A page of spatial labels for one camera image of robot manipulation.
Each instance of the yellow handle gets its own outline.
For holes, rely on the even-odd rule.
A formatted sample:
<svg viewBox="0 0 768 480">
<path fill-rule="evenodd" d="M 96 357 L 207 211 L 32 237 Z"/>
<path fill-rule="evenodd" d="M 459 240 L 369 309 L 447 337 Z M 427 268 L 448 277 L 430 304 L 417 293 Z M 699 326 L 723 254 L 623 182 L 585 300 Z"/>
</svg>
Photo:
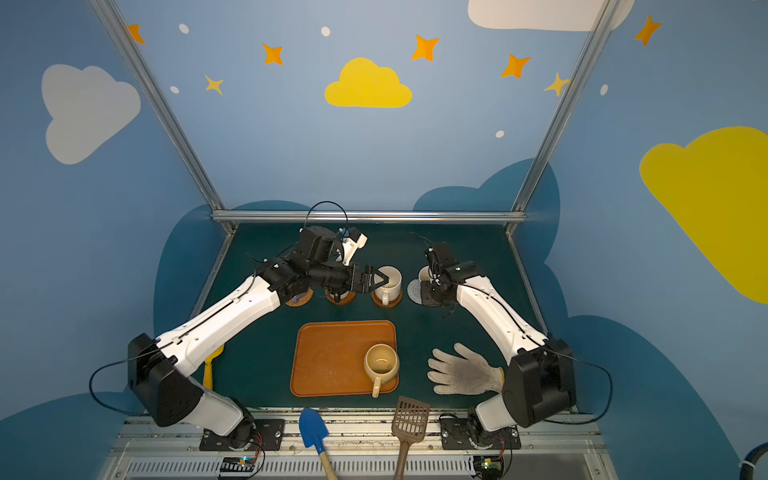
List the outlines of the yellow handle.
<svg viewBox="0 0 768 480">
<path fill-rule="evenodd" d="M 373 380 L 373 398 L 378 399 L 379 398 L 379 390 L 382 388 L 382 380 L 381 377 L 376 377 L 376 380 Z"/>
<path fill-rule="evenodd" d="M 331 461 L 328 459 L 327 452 L 320 454 L 320 461 L 323 463 L 323 469 L 326 471 L 326 477 L 328 480 L 339 480 L 339 477 L 337 477 L 336 473 L 333 471 L 333 466 L 331 465 Z"/>
<path fill-rule="evenodd" d="M 205 372 L 203 374 L 203 386 L 209 390 L 214 389 L 214 368 L 210 362 L 205 362 Z"/>
</svg>

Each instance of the yellow star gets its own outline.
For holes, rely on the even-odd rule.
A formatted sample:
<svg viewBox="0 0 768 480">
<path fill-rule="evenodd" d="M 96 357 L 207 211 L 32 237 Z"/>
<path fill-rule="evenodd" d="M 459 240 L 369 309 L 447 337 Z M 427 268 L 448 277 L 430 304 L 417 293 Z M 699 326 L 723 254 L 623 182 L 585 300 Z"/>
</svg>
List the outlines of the yellow star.
<svg viewBox="0 0 768 480">
<path fill-rule="evenodd" d="M 142 45 L 146 45 L 144 43 L 144 39 L 139 35 L 139 24 L 136 25 L 129 25 L 128 31 L 131 33 L 131 37 L 134 38 L 135 41 L 141 43 Z"/>
<path fill-rule="evenodd" d="M 507 69 L 502 73 L 502 78 L 508 77 L 509 75 L 514 75 L 515 77 L 520 78 L 520 75 L 523 74 L 523 67 L 530 59 L 531 57 L 517 58 L 514 55 L 509 55 L 509 65 L 507 65 Z"/>
<path fill-rule="evenodd" d="M 552 84 L 552 85 L 550 85 L 550 86 L 546 87 L 546 88 L 544 89 L 544 91 L 547 91 L 547 90 L 554 90 L 554 92 L 555 92 L 556 94 L 558 94 L 558 97 L 559 97 L 559 96 L 560 96 L 560 93 L 561 93 L 561 91 L 562 91 L 562 89 L 563 89 L 563 87 L 564 87 L 564 86 L 565 86 L 565 84 L 567 84 L 569 81 L 571 81 L 571 79 L 570 79 L 570 78 L 566 78 L 565 80 L 561 80 L 561 79 L 560 79 L 560 72 L 558 72 L 558 73 L 555 73 L 555 74 L 554 74 L 554 84 Z"/>
<path fill-rule="evenodd" d="M 424 38 L 416 36 L 416 51 L 413 52 L 413 58 L 411 60 L 416 60 L 417 58 L 426 58 L 429 61 L 432 61 L 432 49 L 435 48 L 435 45 L 437 45 L 437 42 L 440 41 L 439 38 L 433 38 L 432 40 L 425 40 Z"/>
<path fill-rule="evenodd" d="M 208 80 L 208 86 L 205 88 L 206 90 L 215 90 L 219 92 L 219 95 L 223 95 L 223 93 L 221 93 L 221 90 L 219 89 L 219 85 L 221 85 L 221 82 L 223 80 L 213 81 L 210 78 L 208 78 L 208 75 L 206 75 L 205 78 Z"/>
<path fill-rule="evenodd" d="M 648 15 L 648 20 L 645 22 L 645 26 L 642 30 L 640 30 L 640 33 L 637 34 L 637 37 L 635 37 L 635 40 L 642 40 L 643 46 L 648 45 L 648 41 L 650 40 L 650 36 L 654 34 L 657 28 L 659 28 L 662 24 L 661 23 L 654 23 L 654 21 L 650 18 L 650 15 Z"/>
<path fill-rule="evenodd" d="M 280 51 L 283 50 L 283 47 L 267 47 L 266 43 L 263 43 L 264 50 L 266 50 L 266 60 L 264 61 L 264 64 L 268 63 L 276 63 L 278 65 L 282 65 L 283 61 L 280 60 Z"/>
</svg>

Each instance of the orange tray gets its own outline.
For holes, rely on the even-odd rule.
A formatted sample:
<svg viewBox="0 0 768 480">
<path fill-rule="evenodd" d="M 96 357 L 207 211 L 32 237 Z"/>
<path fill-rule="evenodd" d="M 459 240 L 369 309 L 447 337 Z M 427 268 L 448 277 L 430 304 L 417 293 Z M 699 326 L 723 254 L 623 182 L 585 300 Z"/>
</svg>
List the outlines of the orange tray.
<svg viewBox="0 0 768 480">
<path fill-rule="evenodd" d="M 299 329 L 290 391 L 298 397 L 364 395 L 373 381 L 362 367 L 369 348 L 386 343 L 397 351 L 395 326 L 387 320 L 307 323 Z M 399 376 L 380 393 L 397 388 Z"/>
</svg>

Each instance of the work glove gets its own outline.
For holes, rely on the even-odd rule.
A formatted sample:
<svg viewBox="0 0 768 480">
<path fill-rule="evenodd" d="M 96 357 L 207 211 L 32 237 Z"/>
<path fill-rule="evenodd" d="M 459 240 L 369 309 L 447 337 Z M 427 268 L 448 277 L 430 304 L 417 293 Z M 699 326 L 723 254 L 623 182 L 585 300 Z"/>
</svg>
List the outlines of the work glove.
<svg viewBox="0 0 768 480">
<path fill-rule="evenodd" d="M 437 360 L 429 359 L 427 362 L 431 369 L 437 370 L 429 371 L 427 377 L 434 383 L 441 383 L 435 385 L 435 393 L 480 395 L 488 390 L 502 392 L 504 370 L 501 367 L 491 367 L 482 355 L 461 343 L 454 344 L 453 349 L 464 358 L 434 349 L 432 355 Z"/>
</svg>

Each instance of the cream mug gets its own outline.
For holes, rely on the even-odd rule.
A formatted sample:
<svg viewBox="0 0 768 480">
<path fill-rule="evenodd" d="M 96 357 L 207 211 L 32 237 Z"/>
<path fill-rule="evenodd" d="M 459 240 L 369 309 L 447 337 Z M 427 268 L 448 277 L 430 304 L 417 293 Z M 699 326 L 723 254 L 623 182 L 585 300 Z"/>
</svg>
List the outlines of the cream mug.
<svg viewBox="0 0 768 480">
<path fill-rule="evenodd" d="M 362 367 L 366 370 L 366 375 L 373 380 L 372 396 L 376 399 L 379 398 L 382 385 L 397 375 L 400 359 L 397 358 L 397 352 L 391 346 L 377 343 L 366 352 L 366 356 L 362 359 Z"/>
<path fill-rule="evenodd" d="M 400 296 L 400 285 L 402 283 L 402 275 L 400 271 L 393 266 L 382 266 L 379 268 L 381 273 L 384 273 L 389 277 L 389 282 L 386 285 L 380 286 L 376 290 L 373 290 L 376 298 L 382 301 L 383 306 L 389 305 L 389 302 L 394 302 L 398 296 Z M 373 281 L 378 283 L 384 280 L 382 277 L 375 275 Z"/>
<path fill-rule="evenodd" d="M 419 282 L 429 282 L 432 278 L 430 277 L 429 266 L 425 266 L 421 270 L 419 270 Z"/>
</svg>

